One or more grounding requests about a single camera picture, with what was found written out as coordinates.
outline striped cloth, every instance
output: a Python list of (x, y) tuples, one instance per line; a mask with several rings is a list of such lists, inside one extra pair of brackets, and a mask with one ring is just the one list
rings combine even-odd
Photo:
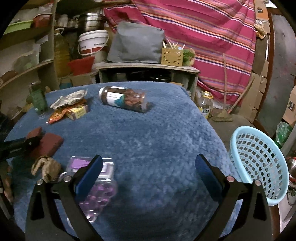
[(227, 65), (227, 103), (248, 84), (255, 52), (253, 0), (132, 0), (104, 9), (110, 27), (120, 21), (144, 23), (165, 31), (167, 39), (193, 48), (198, 84), (220, 101), (224, 95), (223, 53)]

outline cardboard pencil holder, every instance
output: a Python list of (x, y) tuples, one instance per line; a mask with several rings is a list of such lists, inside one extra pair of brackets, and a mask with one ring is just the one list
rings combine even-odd
[(161, 56), (162, 65), (182, 67), (183, 50), (163, 48)]

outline blue fuzzy blanket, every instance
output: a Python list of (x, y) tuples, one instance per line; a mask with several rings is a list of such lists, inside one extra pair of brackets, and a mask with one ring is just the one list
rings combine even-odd
[[(98, 91), (106, 85), (144, 89), (154, 106), (142, 114), (103, 105)], [(105, 241), (194, 240), (218, 206), (195, 172), (195, 157), (203, 154), (225, 175), (240, 179), (222, 141), (185, 89), (155, 82), (95, 84), (51, 92), (46, 95), (48, 104), (80, 89), (88, 89), (89, 113), (75, 121), (65, 118), (49, 125), (31, 109), (6, 140), (24, 137), (42, 126), (64, 138), (53, 156), (63, 168), (71, 156), (113, 158), (119, 191), (94, 224)], [(23, 230), (33, 187), (41, 177), (40, 173), (31, 175), (32, 163), (21, 157), (10, 160), (15, 221)], [(66, 229), (75, 235), (60, 202), (58, 209)], [(238, 208), (225, 233), (237, 214)]]

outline green bottle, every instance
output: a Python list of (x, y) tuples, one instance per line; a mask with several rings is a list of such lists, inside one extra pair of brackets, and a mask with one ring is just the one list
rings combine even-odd
[(32, 103), (37, 114), (44, 114), (48, 109), (48, 105), (45, 99), (44, 92), (42, 91), (41, 81), (39, 80), (30, 84), (29, 92), (32, 97)]

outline gray bag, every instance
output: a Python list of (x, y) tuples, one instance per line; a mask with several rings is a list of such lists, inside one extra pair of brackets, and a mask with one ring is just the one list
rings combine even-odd
[(161, 62), (164, 30), (138, 23), (120, 22), (107, 57), (111, 62)]

